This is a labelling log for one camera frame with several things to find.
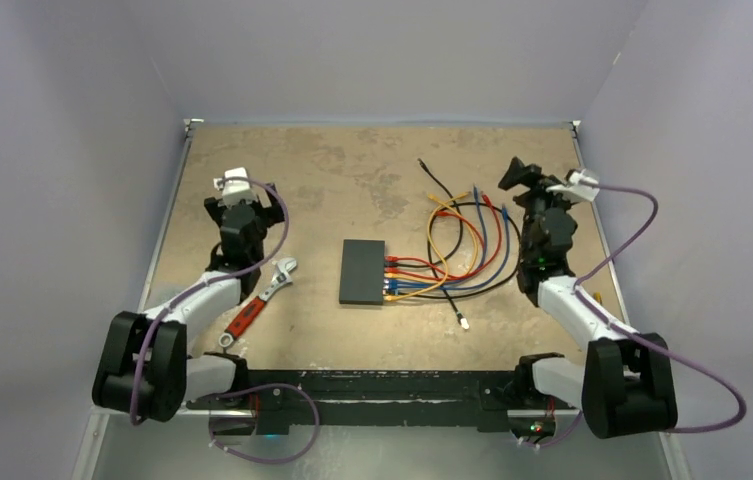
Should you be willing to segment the black network switch box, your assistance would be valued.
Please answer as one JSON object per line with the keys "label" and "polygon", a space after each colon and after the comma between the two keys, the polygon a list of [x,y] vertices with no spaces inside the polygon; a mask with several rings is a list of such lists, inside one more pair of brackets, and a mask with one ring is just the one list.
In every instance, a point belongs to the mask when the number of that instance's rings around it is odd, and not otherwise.
{"label": "black network switch box", "polygon": [[383,304],[385,250],[384,240],[343,240],[339,282],[340,304]]}

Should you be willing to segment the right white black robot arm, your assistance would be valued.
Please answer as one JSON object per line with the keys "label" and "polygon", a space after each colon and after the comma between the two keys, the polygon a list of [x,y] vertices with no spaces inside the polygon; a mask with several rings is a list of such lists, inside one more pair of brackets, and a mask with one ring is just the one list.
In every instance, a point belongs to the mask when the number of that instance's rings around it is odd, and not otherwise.
{"label": "right white black robot arm", "polygon": [[516,280],[530,302],[546,312],[579,343],[585,362],[559,353],[519,359],[512,379],[498,391],[504,401],[536,407],[549,397],[581,411],[600,439],[669,430],[678,409],[667,344],[642,334],[609,313],[582,287],[567,254],[578,228],[571,207],[598,194],[595,177],[572,169],[564,179],[514,157],[498,183],[523,211]]}

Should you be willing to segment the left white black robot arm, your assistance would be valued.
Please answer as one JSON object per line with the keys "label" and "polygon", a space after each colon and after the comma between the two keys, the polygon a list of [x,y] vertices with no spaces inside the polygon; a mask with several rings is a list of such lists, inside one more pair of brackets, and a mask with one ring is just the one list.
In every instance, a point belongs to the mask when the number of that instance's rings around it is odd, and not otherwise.
{"label": "left white black robot arm", "polygon": [[249,399],[245,359],[189,347],[222,314],[256,288],[265,263],[270,227],[285,220],[277,201],[240,200],[227,206],[210,197],[204,206],[219,228],[220,242],[199,279],[175,297],[142,312],[112,319],[92,386],[92,401],[129,414],[133,424],[166,422],[186,402],[211,396],[236,409]]}

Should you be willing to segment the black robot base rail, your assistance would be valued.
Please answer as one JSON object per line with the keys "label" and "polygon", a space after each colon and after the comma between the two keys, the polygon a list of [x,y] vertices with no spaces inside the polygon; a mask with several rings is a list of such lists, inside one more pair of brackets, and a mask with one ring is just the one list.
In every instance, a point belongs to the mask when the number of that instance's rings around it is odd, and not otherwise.
{"label": "black robot base rail", "polygon": [[245,420],[258,435],[294,426],[469,427],[482,433],[550,435],[574,408],[541,394],[519,394],[511,370],[251,370],[250,393],[187,403],[220,429]]}

